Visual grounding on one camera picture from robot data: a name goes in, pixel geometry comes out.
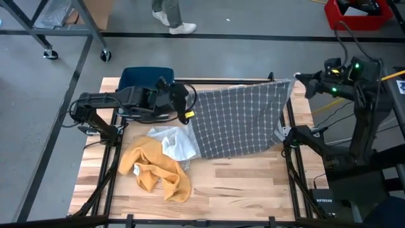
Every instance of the orange cloth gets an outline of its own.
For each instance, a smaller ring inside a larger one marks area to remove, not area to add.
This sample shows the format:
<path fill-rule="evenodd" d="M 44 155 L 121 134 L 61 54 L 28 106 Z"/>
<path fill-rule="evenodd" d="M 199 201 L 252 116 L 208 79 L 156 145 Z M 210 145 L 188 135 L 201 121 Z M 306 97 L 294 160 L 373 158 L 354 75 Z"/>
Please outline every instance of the orange cloth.
<path fill-rule="evenodd" d="M 180 164 L 162 153 L 162 145 L 151 137 L 141 137 L 131 144 L 121 158 L 118 171 L 125 175 L 139 167 L 139 187 L 151 192 L 159 177 L 165 200 L 183 203 L 190 197 L 191 184 Z"/>

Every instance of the gray plaid towel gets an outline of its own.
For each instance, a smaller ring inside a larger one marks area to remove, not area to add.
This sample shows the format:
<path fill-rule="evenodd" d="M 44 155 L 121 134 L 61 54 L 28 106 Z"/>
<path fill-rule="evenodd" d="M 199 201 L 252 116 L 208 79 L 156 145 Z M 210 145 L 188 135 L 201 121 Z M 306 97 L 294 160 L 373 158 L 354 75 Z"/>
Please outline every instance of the gray plaid towel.
<path fill-rule="evenodd" d="M 293 80 L 198 92 L 190 138 L 203 158 L 266 151 L 280 143 L 279 120 Z M 188 98 L 190 104 L 194 95 Z"/>

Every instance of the wooden tabletop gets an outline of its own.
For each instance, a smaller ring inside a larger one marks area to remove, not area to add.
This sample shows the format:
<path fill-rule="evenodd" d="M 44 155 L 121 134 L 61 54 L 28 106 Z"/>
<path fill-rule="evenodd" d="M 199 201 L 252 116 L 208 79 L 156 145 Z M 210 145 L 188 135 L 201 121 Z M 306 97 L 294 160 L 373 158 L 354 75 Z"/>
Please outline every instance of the wooden tabletop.
<path fill-rule="evenodd" d="M 103 78 L 100 92 L 115 91 L 119 79 Z M 195 85 L 195 88 L 201 90 L 229 86 L 234 85 Z M 296 82 L 291 95 L 296 125 L 313 126 L 311 110 L 304 93 L 304 86 Z M 110 122 L 112 110 L 97 112 L 107 123 Z M 162 125 L 180 126 L 181 123 L 174 121 Z M 150 125 L 130 122 L 125 129 L 121 155 L 136 137 L 146 135 L 150 128 Z M 98 136 L 88 137 L 87 144 L 98 140 Z M 294 220 L 287 167 L 285 158 L 280 154 L 281 150 L 282 145 L 279 144 L 254 155 L 192 160 L 190 170 L 186 172 L 190 177 L 192 192 L 185 203 L 164 201 L 160 183 L 153 192 L 148 193 L 137 185 L 135 174 L 118 174 L 109 217 L 125 219 L 127 214 L 133 214 L 137 219 L 268 220 L 269 216 L 274 216 L 276 220 Z M 311 188 L 313 179 L 325 173 L 322 159 L 307 146 L 301 146 L 301 153 L 308 187 Z M 103 154 L 104 146 L 99 144 L 84 151 L 69 213 L 75 213 L 95 190 Z M 318 188 L 327 188 L 326 177 L 317 178 L 316 185 Z M 104 192 L 101 208 L 104 208 L 105 195 Z M 304 203 L 299 190 L 298 195 L 300 211 L 304 215 Z"/>

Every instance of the gray floor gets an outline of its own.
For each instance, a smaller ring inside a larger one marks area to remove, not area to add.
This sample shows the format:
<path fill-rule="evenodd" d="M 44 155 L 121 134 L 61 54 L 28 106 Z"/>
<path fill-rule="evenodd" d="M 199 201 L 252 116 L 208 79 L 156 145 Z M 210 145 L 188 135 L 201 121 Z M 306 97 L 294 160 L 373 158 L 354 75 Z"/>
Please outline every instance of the gray floor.
<path fill-rule="evenodd" d="M 39 1 L 16 2 L 32 14 L 34 3 Z M 180 4 L 184 20 L 196 22 L 199 34 L 333 36 L 325 20 L 323 5 L 311 1 L 180 0 Z M 405 15 L 404 5 L 399 8 Z M 108 31 L 167 32 L 166 27 L 151 17 L 149 9 L 150 1 L 117 1 L 109 18 Z M 0 29 L 21 29 L 2 9 L 0 18 L 3 19 Z M 403 36 L 395 21 L 389 22 L 381 31 L 356 32 L 356 35 Z M 16 219 L 85 37 L 50 37 L 49 41 L 58 51 L 60 60 L 43 60 L 41 47 L 29 36 L 0 36 L 0 124 L 3 126 L 0 138 L 0 223 Z M 109 63 L 100 61 L 101 46 L 92 43 L 74 99 L 82 92 L 97 92 L 103 77 L 119 77 L 126 67 L 171 67 L 176 77 L 264 79 L 269 72 L 274 72 L 276 79 L 284 79 L 291 78 L 295 72 L 318 71 L 327 58 L 343 56 L 341 47 L 334 42 L 160 38 L 107 38 L 106 41 L 113 59 Z M 360 54 L 354 44 L 347 44 L 347 47 L 350 55 Z M 364 44 L 364 48 L 373 56 L 383 58 L 388 67 L 403 66 L 405 46 L 402 44 Z M 331 101 L 331 96 L 322 94 L 316 95 L 310 104 L 315 110 Z M 340 106 L 314 115 L 315 124 Z M 351 113 L 352 106 L 346 106 L 339 116 Z M 324 124 L 338 118 L 332 117 Z M 381 129 L 395 124 L 396 120 L 390 121 Z M 351 137 L 353 126 L 354 118 L 334 125 L 326 132 L 326 140 L 332 142 Z M 403 138 L 396 128 L 377 135 L 375 147 L 386 149 L 399 143 L 403 143 Z M 85 135 L 77 129 L 62 129 L 30 220 L 66 215 L 84 144 Z M 395 172 L 386 175 L 393 177 Z M 369 186 L 374 186 L 374 177 L 369 179 Z M 337 188 L 345 186 L 345 183 L 338 184 Z"/>

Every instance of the red bin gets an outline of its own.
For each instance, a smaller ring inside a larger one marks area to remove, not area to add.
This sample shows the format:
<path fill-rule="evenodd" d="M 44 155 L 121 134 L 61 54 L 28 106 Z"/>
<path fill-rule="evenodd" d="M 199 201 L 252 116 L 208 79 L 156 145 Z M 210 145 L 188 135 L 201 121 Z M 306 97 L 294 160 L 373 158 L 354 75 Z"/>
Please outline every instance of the red bin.
<path fill-rule="evenodd" d="M 392 18 L 392 12 L 386 0 L 376 0 L 376 2 L 380 5 L 380 16 L 343 16 L 340 13 L 337 1 L 328 0 L 328 3 L 325 5 L 325 13 L 327 14 L 330 28 L 333 30 L 336 22 L 343 21 L 351 30 L 378 30 L 387 20 Z M 345 30 L 345 28 L 343 25 L 338 24 L 337 30 Z"/>

